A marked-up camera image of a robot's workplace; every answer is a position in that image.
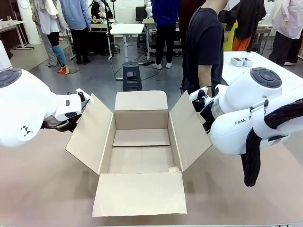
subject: man in black t-shirt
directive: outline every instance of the man in black t-shirt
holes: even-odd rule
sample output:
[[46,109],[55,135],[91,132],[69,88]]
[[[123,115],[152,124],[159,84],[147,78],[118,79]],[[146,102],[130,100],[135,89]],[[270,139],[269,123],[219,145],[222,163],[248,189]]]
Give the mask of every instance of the man in black t-shirt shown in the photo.
[[[183,90],[188,93],[222,81],[224,29],[218,20],[228,0],[207,0],[191,18],[183,54]],[[214,96],[214,88],[209,89]]]

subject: black stool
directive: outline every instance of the black stool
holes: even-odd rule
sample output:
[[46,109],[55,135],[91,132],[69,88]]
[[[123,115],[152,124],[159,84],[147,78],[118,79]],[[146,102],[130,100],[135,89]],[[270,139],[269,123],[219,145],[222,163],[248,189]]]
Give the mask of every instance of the black stool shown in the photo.
[[125,62],[123,64],[123,91],[127,91],[129,88],[142,90],[140,69],[137,62]]

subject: gray circular cap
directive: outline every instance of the gray circular cap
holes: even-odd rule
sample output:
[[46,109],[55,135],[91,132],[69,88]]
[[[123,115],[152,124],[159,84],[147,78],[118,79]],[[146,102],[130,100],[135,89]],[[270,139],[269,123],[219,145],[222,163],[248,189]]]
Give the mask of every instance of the gray circular cap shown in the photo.
[[266,68],[253,68],[250,75],[258,84],[267,88],[278,88],[282,86],[281,78],[272,70]]
[[21,69],[8,69],[0,72],[0,88],[13,84],[20,78],[21,74]]

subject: dark blue jacket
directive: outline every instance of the dark blue jacket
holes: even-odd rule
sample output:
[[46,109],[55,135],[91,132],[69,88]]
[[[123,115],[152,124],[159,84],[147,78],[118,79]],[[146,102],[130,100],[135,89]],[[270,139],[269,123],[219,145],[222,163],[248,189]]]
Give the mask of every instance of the dark blue jacket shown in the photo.
[[152,17],[159,27],[175,26],[180,9],[180,0],[153,0]]

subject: white sneaker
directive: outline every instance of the white sneaker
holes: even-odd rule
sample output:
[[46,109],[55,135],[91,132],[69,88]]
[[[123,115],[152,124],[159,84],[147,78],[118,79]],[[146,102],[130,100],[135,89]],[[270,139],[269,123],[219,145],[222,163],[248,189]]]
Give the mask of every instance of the white sneaker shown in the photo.
[[151,65],[153,68],[155,68],[155,69],[158,69],[158,70],[161,70],[162,69],[162,65],[161,64],[157,64],[157,63],[154,63],[154,64],[152,64]]
[[166,63],[165,68],[170,69],[172,67],[172,62],[171,63]]
[[288,61],[284,63],[285,66],[290,66],[290,65],[295,65],[295,64],[296,63],[291,63],[291,62],[288,62]]

